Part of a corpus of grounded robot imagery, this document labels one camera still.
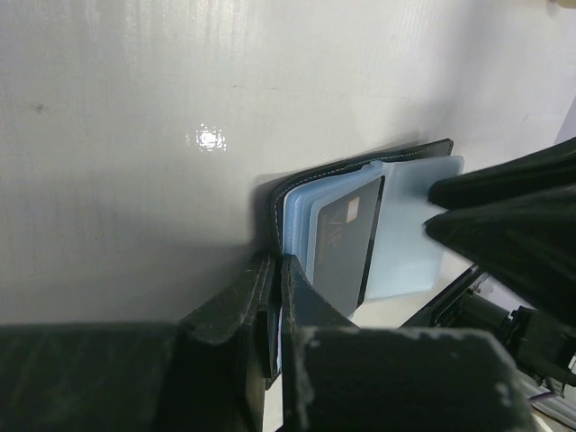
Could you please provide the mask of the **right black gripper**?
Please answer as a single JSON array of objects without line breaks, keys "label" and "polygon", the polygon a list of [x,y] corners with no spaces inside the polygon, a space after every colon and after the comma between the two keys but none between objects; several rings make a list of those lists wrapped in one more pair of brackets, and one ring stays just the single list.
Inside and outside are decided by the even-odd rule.
[{"label": "right black gripper", "polygon": [[[437,295],[431,326],[489,332],[536,384],[559,395],[573,387],[575,330],[541,311],[575,316],[575,192],[447,211],[428,220],[425,232],[487,272],[474,265]],[[481,289],[496,283],[491,276],[541,311],[506,310],[482,297]]]}]

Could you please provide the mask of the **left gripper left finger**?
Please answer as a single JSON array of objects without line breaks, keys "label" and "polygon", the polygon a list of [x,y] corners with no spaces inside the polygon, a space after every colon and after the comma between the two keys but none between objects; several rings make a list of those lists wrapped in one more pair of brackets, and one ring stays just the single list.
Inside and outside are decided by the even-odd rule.
[{"label": "left gripper left finger", "polygon": [[255,255],[185,317],[173,361],[175,431],[259,431],[275,370],[275,260]]}]

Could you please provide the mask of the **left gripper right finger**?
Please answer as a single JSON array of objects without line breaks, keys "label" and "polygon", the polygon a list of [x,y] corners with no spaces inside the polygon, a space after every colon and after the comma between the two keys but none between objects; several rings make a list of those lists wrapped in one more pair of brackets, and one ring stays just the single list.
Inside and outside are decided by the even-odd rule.
[{"label": "left gripper right finger", "polygon": [[359,328],[282,262],[283,429],[528,431],[517,369],[489,333]]}]

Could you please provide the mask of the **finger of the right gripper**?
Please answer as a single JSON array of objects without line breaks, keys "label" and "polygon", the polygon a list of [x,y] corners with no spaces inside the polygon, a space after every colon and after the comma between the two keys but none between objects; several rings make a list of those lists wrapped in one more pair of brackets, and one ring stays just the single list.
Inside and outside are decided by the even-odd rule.
[{"label": "finger of the right gripper", "polygon": [[428,201],[447,210],[471,208],[575,183],[575,139],[496,166],[435,182]]}]

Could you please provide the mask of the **black VIP credit card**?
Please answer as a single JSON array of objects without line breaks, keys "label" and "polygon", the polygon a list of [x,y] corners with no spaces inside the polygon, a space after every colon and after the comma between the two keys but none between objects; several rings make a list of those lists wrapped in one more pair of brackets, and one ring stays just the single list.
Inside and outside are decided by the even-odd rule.
[{"label": "black VIP credit card", "polygon": [[311,284],[344,316],[358,304],[384,183],[380,176],[312,207],[316,233],[310,251]]}]

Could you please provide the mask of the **black leather card holder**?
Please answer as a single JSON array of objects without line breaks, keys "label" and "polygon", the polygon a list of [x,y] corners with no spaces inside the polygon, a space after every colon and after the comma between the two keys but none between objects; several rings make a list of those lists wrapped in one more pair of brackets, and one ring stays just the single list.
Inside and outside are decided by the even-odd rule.
[{"label": "black leather card holder", "polygon": [[431,186],[462,171],[464,161],[453,147],[451,139],[441,139],[385,148],[288,175],[266,200],[271,249],[278,257],[296,257],[311,283],[312,207],[383,176],[358,304],[345,317],[367,302],[431,290],[443,252],[423,224],[438,213],[428,202]]}]

